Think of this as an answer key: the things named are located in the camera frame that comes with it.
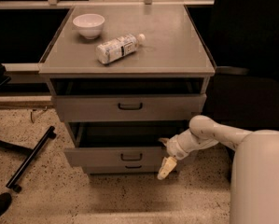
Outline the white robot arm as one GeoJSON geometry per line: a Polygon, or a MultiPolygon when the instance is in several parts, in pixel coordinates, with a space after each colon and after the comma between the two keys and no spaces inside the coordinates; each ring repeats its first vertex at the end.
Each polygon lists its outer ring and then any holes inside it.
{"type": "Polygon", "coordinates": [[[234,151],[230,182],[230,224],[279,224],[279,132],[248,131],[198,115],[188,129],[160,140],[168,157],[162,180],[191,152],[218,143],[234,151]]]}

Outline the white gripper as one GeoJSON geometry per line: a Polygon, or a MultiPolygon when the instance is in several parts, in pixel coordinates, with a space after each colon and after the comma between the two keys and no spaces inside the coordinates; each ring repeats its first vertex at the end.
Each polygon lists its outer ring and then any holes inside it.
{"type": "Polygon", "coordinates": [[[162,164],[159,169],[157,178],[159,180],[163,180],[176,167],[177,160],[185,159],[188,156],[188,153],[180,146],[177,135],[175,135],[170,139],[159,138],[158,141],[166,146],[167,153],[171,156],[171,157],[164,157],[162,160],[162,164]]]}

